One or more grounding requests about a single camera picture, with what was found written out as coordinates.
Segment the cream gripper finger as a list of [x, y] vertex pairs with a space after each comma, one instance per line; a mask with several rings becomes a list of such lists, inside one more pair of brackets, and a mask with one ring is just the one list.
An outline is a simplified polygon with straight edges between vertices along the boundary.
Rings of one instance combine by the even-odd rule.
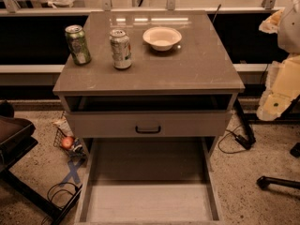
[[259, 30], [267, 34], [277, 33], [282, 14], [283, 9], [280, 9], [277, 12], [273, 13], [266, 20], [262, 21], [259, 26]]

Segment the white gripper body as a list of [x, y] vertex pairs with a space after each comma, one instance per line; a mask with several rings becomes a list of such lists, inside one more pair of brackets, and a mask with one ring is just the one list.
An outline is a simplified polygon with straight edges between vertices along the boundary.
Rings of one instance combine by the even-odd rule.
[[260, 120], [279, 118], [300, 96], [300, 55], [292, 53], [282, 62], [274, 61], [267, 71], [265, 91], [256, 114]]

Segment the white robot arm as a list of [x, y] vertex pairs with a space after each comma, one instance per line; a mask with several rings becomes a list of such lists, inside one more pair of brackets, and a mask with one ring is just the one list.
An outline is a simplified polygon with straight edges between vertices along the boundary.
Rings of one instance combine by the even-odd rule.
[[260, 120], [273, 121], [300, 96], [300, 0], [291, 0], [285, 8], [269, 16], [259, 30], [276, 33], [277, 45], [289, 54], [269, 67], [256, 111]]

